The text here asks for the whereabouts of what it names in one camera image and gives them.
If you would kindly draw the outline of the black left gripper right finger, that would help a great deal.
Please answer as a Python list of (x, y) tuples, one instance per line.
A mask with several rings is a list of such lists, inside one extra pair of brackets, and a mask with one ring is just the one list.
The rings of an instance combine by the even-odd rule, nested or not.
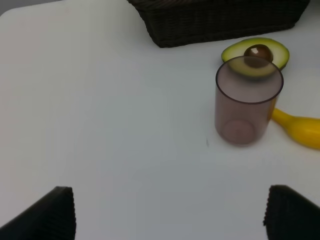
[(318, 240), (320, 207), (287, 185), (272, 185), (263, 225), (269, 240)]

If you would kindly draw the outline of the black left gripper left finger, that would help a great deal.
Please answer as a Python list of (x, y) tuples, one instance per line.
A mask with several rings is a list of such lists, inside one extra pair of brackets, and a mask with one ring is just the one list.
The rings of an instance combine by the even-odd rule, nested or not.
[(73, 188), (56, 186), (0, 227), (2, 240), (74, 240), (77, 219)]

